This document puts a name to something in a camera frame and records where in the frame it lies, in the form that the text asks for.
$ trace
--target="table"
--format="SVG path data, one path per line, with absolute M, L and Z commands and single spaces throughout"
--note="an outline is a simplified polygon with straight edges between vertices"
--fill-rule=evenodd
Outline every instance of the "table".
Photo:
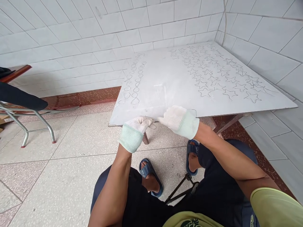
M 215 42 L 135 54 L 125 73 L 109 127 L 139 115 L 157 118 L 179 105 L 196 117 L 236 114 L 214 129 L 219 134 L 252 112 L 297 107 Z
M 0 82 L 9 83 L 12 80 L 16 79 L 18 76 L 20 76 L 23 73 L 25 73 L 26 71 L 28 71 L 29 69 L 31 69 L 30 65 L 12 67 L 12 68 L 10 68 L 10 70 L 11 71 L 15 70 L 15 72 L 13 72 L 12 74 L 10 74 L 6 77 L 1 78 Z

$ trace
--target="shirt sleeve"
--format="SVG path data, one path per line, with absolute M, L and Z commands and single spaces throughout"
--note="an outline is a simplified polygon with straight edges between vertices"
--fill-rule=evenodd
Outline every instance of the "shirt sleeve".
M 272 188 L 255 189 L 250 201 L 260 226 L 303 226 L 303 207 L 289 195 Z

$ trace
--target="tiled wall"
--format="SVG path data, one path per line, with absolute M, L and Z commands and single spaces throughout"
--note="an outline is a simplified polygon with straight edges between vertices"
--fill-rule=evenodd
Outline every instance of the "tiled wall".
M 303 203 L 303 1 L 228 0 L 224 48 L 299 107 L 254 113 L 240 123 Z M 225 15 L 216 40 L 222 42 Z
M 120 86 L 134 52 L 213 41 L 223 0 L 1 0 L 0 65 L 38 97 Z

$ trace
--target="hand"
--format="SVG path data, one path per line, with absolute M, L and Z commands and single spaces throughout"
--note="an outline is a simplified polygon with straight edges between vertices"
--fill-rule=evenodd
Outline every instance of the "hand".
M 198 118 L 195 118 L 187 109 L 176 105 L 167 109 L 164 118 L 158 117 L 157 119 L 174 133 L 188 139 L 195 137 L 199 126 Z
M 140 146 L 147 128 L 156 129 L 155 119 L 139 116 L 124 123 L 119 143 L 130 153 L 135 153 Z

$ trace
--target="yellow-green shirt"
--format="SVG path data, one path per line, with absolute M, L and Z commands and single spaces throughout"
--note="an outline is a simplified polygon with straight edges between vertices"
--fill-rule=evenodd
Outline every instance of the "yellow-green shirt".
M 261 227 L 303 226 L 303 207 L 289 195 L 272 188 L 255 189 L 250 202 Z M 170 217 L 163 227 L 223 227 L 211 218 L 191 211 Z

